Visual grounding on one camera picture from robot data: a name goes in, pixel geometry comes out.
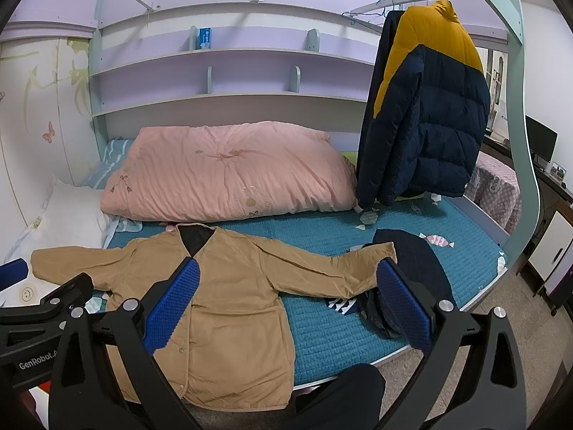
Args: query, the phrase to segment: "silver bolt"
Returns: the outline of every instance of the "silver bolt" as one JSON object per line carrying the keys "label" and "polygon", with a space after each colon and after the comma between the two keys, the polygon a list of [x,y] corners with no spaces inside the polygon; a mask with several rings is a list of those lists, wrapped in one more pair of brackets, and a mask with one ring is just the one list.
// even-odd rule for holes
{"label": "silver bolt", "polygon": [[137,299],[128,299],[123,303],[123,309],[131,312],[132,310],[137,309],[139,302]]}
{"label": "silver bolt", "polygon": [[498,318],[505,318],[507,312],[505,312],[505,309],[503,307],[494,307],[493,314]]}
{"label": "silver bolt", "polygon": [[454,304],[452,304],[452,302],[448,299],[442,299],[440,302],[438,302],[438,307],[444,312],[451,312],[454,310]]}
{"label": "silver bolt", "polygon": [[72,309],[72,318],[80,318],[84,315],[84,309],[82,307],[74,307]]}

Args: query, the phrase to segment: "pink plaid tablecloth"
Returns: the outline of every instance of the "pink plaid tablecloth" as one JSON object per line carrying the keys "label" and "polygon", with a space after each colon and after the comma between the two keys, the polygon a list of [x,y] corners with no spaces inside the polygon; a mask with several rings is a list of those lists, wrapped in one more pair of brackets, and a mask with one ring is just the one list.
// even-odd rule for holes
{"label": "pink plaid tablecloth", "polygon": [[480,152],[464,195],[509,234],[514,231],[521,216],[521,193],[514,170]]}

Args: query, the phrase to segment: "black pants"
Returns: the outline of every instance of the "black pants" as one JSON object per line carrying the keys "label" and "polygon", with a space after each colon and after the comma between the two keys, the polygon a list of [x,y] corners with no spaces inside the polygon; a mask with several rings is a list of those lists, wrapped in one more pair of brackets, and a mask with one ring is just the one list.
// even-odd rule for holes
{"label": "black pants", "polygon": [[336,380],[300,396],[297,411],[304,408],[280,430],[372,430],[380,417],[385,388],[376,367],[355,365]]}

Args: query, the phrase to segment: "tile floor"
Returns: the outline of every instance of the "tile floor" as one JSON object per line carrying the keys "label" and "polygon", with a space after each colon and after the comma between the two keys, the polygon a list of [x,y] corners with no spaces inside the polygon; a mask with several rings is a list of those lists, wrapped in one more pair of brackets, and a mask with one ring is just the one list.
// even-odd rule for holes
{"label": "tile floor", "polygon": [[[539,296],[532,297],[533,292],[526,279],[526,270],[523,270],[523,275],[516,275],[515,270],[506,273],[492,293],[476,308],[476,312],[486,313],[495,306],[502,306],[508,313],[525,374],[529,425],[554,386],[556,377],[569,372],[573,366],[573,323],[565,309],[558,310],[557,315],[552,317],[545,301]],[[460,348],[442,394],[429,417],[445,411],[462,372],[468,349]],[[380,415],[390,408],[402,392],[421,358],[419,351],[409,350],[379,367],[386,380]],[[254,413],[213,412],[195,407],[190,410],[205,430],[273,430],[293,415],[292,406],[282,411]]]}

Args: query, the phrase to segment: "computer monitor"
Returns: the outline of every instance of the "computer monitor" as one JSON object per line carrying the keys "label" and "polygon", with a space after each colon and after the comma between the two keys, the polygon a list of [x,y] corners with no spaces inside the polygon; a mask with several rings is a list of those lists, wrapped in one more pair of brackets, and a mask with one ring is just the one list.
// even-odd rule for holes
{"label": "computer monitor", "polygon": [[557,133],[529,116],[525,116],[525,125],[527,127],[529,150],[546,162],[551,163],[555,142],[557,141]]}

